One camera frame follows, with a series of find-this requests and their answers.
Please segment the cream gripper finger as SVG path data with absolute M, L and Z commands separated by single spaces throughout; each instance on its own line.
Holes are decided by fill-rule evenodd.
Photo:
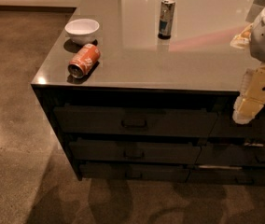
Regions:
M 237 124 L 247 124 L 265 106 L 265 63 L 257 69 L 247 69 L 240 94 L 233 106 L 232 118 Z
M 253 24 L 248 24 L 238 35 L 230 42 L 230 45 L 236 49 L 246 49 L 250 44 L 250 36 Z

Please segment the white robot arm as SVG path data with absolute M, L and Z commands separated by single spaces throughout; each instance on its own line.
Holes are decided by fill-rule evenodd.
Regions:
M 237 49 L 249 48 L 250 55 L 260 61 L 257 69 L 245 71 L 240 94 L 233 106 L 232 118 L 247 124 L 265 106 L 265 8 L 230 42 Z

